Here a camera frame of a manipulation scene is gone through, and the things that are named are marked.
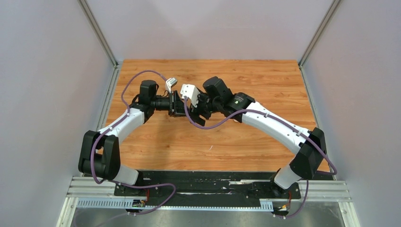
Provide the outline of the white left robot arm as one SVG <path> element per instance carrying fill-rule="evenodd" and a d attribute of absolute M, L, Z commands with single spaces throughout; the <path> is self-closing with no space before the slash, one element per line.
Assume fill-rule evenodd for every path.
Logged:
<path fill-rule="evenodd" d="M 128 109 L 114 122 L 99 131 L 84 134 L 78 170 L 84 174 L 96 174 L 102 179 L 127 184 L 133 195 L 144 192 L 142 173 L 121 164 L 120 145 L 139 126 L 146 123 L 155 111 L 167 111 L 169 116 L 184 116 L 184 104 L 178 91 L 171 88 L 177 79 L 169 78 L 167 94 L 158 95 L 159 85 L 153 80 L 142 81 L 137 94 Z"/>

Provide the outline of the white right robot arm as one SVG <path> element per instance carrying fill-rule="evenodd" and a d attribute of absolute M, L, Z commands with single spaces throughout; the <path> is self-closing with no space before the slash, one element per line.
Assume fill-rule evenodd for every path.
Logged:
<path fill-rule="evenodd" d="M 270 179 L 270 191 L 275 197 L 283 197 L 290 186 L 299 180 L 311 180 L 327 157 L 324 132 L 312 131 L 295 125 L 269 111 L 246 93 L 233 93 L 221 78 L 212 77 L 203 83 L 201 91 L 195 85 L 182 85 L 180 94 L 184 110 L 196 127 L 207 129 L 206 119 L 213 113 L 221 113 L 225 120 L 234 119 L 252 126 L 274 138 L 295 156 Z"/>

